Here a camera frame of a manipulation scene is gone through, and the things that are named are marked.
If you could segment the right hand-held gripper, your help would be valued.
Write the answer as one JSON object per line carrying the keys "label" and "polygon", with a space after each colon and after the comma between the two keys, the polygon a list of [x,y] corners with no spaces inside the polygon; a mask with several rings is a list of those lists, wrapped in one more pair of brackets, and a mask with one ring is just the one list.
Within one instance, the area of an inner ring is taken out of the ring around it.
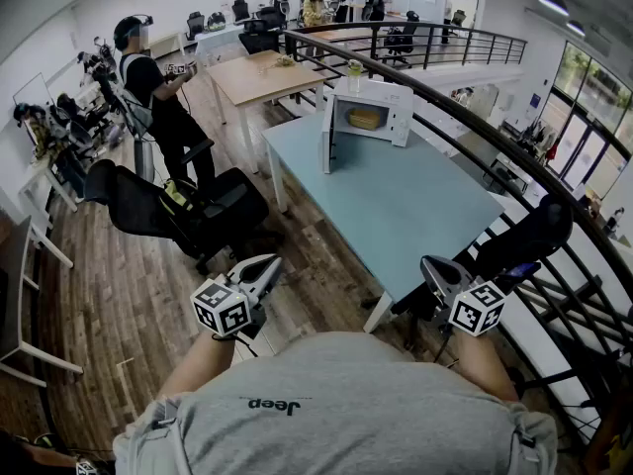
{"label": "right hand-held gripper", "polygon": [[[471,336],[479,336],[494,328],[505,306],[505,295],[493,281],[467,288],[473,276],[460,263],[436,255],[425,255],[420,270],[441,310],[435,320],[441,326],[457,328]],[[451,291],[460,291],[449,296]]]}

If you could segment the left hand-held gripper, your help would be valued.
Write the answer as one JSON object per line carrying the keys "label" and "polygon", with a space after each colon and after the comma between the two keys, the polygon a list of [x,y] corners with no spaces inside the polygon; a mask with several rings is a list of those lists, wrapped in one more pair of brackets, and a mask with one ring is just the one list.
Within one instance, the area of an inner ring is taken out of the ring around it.
{"label": "left hand-held gripper", "polygon": [[[280,256],[260,254],[239,262],[227,278],[220,274],[207,279],[190,296],[199,324],[220,338],[241,333],[255,339],[267,320],[258,299],[275,286],[281,266]],[[257,299],[249,298],[236,284],[245,284],[246,292]]]}

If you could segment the yellow bowl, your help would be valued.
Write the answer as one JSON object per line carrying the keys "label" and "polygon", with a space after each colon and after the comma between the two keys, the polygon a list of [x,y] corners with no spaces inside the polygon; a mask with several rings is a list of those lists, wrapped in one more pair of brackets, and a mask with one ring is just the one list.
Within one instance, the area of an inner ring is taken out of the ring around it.
{"label": "yellow bowl", "polygon": [[347,112],[350,126],[367,131],[375,131],[381,125],[381,114],[374,110],[354,108]]}

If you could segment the white microwave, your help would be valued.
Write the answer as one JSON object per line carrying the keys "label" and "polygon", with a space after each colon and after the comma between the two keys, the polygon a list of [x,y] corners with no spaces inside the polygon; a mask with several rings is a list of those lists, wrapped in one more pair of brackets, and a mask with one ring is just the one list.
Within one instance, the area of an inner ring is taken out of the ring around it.
{"label": "white microwave", "polygon": [[[381,114],[381,125],[375,131],[352,127],[347,122],[347,112],[354,108],[374,110]],[[339,82],[328,95],[321,127],[319,161],[324,173],[330,172],[335,159],[336,138],[355,135],[385,141],[392,146],[406,147],[413,113],[411,88],[361,78],[358,94],[348,92],[347,78]]]}

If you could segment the person's left forearm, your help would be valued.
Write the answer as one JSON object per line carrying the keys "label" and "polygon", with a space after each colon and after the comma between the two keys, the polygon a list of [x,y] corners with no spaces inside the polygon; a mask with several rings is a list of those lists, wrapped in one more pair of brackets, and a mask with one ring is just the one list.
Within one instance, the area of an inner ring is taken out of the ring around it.
{"label": "person's left forearm", "polygon": [[158,399],[195,392],[231,366],[235,340],[215,339],[201,332],[184,358],[176,365],[157,394]]}

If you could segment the person's right forearm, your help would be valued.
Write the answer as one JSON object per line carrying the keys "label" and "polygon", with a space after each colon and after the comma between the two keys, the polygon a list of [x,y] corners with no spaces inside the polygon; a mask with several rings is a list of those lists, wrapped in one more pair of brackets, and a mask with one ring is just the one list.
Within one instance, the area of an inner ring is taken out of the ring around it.
{"label": "person's right forearm", "polygon": [[461,375],[488,394],[507,402],[519,397],[491,339],[456,331],[456,355]]}

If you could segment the black phone with lit screen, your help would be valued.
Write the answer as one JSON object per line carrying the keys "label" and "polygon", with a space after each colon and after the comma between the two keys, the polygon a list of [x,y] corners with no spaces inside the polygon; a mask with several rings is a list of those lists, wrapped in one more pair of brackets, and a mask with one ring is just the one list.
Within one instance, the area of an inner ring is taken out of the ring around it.
{"label": "black phone with lit screen", "polygon": [[521,263],[510,270],[501,273],[498,278],[506,281],[520,283],[532,277],[541,268],[540,262]]}

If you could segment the light blue table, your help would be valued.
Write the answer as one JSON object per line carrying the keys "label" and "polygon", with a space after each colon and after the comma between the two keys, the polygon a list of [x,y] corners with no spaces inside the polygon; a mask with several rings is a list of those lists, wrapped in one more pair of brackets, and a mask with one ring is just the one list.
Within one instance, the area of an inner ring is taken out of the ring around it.
{"label": "light blue table", "polygon": [[364,326],[372,332],[422,283],[425,255],[452,258],[503,212],[502,205],[450,158],[417,135],[406,147],[358,135],[336,139],[332,172],[320,162],[321,113],[268,129],[275,195],[286,211],[288,170],[380,283]]}

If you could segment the yellow-green reflective vest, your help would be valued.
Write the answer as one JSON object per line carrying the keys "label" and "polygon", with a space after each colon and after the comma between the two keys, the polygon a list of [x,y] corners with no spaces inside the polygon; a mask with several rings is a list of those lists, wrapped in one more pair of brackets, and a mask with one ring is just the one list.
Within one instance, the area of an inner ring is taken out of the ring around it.
{"label": "yellow-green reflective vest", "polygon": [[169,178],[163,184],[159,200],[170,215],[188,216],[198,206],[198,189],[189,181]]}

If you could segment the black curved metal railing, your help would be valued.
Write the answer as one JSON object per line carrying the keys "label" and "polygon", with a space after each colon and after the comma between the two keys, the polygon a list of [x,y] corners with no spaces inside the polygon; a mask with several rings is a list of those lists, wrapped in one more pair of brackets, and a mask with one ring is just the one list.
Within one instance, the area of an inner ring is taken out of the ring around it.
{"label": "black curved metal railing", "polygon": [[309,46],[340,61],[357,60],[362,72],[406,86],[492,145],[548,194],[562,197],[573,214],[571,238],[562,258],[544,257],[543,278],[531,277],[511,295],[517,304],[501,332],[530,368],[533,379],[520,390],[541,388],[555,401],[570,438],[589,447],[609,440],[607,416],[620,410],[616,400],[633,385],[633,272],[580,202],[535,158],[482,118],[377,56],[377,46],[348,49],[348,26],[297,29],[284,34],[293,60],[307,60]]}

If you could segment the light wooden table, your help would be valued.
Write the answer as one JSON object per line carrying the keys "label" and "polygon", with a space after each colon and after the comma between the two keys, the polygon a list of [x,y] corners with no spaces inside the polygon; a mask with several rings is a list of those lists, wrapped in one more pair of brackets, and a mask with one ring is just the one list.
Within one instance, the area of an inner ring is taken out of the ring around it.
{"label": "light wooden table", "polygon": [[324,77],[297,63],[282,66],[283,55],[266,50],[207,67],[220,122],[226,124],[222,104],[226,98],[237,111],[242,132],[246,163],[252,173],[258,172],[246,109],[314,89],[316,109],[324,109]]}

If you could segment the dried flower sprig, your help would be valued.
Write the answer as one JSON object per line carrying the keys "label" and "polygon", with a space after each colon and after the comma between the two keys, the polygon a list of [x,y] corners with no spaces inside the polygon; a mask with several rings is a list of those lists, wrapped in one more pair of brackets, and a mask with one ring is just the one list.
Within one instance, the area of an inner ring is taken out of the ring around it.
{"label": "dried flower sprig", "polygon": [[264,75],[269,70],[274,69],[274,68],[290,68],[295,65],[296,65],[296,62],[293,60],[293,58],[289,55],[284,54],[275,58],[272,63],[261,66],[258,70],[258,74]]}

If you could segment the rack of black equipment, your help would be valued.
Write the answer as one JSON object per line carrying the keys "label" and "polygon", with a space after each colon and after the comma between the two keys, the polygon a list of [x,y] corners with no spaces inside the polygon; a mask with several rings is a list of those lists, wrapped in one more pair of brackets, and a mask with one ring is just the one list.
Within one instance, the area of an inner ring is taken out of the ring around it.
{"label": "rack of black equipment", "polygon": [[108,103],[84,110],[65,93],[56,104],[43,107],[22,102],[13,112],[17,125],[26,128],[34,143],[35,160],[47,159],[50,164],[65,150],[92,161],[106,146],[117,147],[123,140],[123,126],[111,116]]}

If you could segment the white table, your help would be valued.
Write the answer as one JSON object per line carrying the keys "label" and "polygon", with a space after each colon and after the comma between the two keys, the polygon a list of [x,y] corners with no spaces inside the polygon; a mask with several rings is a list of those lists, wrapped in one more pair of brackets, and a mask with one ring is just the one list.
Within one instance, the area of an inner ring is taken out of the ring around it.
{"label": "white table", "polygon": [[238,36],[243,32],[243,25],[230,24],[221,30],[204,32],[197,34],[194,41],[196,42],[196,57],[205,62],[207,56],[214,49],[229,45],[238,41]]}

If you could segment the white frame desk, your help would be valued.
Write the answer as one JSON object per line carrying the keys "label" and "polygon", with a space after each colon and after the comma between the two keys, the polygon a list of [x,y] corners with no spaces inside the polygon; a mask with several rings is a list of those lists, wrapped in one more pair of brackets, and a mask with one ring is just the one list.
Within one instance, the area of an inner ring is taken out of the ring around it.
{"label": "white frame desk", "polygon": [[23,339],[22,306],[24,287],[34,292],[40,290],[36,282],[27,275],[27,253],[31,242],[42,244],[63,265],[72,269],[74,263],[37,226],[26,217],[11,230],[0,244],[0,371],[41,388],[46,382],[8,366],[5,361],[16,354],[26,354],[33,359],[57,368],[82,374],[83,368],[56,357]]}

